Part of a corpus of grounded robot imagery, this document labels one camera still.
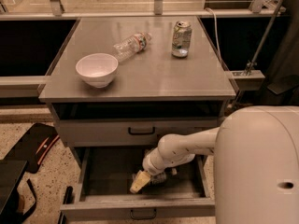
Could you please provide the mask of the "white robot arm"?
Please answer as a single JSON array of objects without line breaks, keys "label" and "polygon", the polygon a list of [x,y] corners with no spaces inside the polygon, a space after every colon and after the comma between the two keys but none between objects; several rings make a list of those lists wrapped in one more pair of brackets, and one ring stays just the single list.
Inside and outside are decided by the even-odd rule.
[{"label": "white robot arm", "polygon": [[298,106],[250,106],[218,128],[163,136],[146,154],[130,191],[208,153],[214,155],[217,224],[299,224]]}]

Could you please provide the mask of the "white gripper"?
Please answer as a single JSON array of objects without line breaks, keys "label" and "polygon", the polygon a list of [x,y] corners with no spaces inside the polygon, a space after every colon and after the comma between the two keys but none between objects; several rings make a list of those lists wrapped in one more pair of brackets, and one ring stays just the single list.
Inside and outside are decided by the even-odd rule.
[{"label": "white gripper", "polygon": [[151,175],[158,175],[164,171],[164,160],[157,148],[146,153],[142,166],[145,171],[139,171],[135,175],[130,187],[132,193],[138,193],[144,188],[150,182]]}]

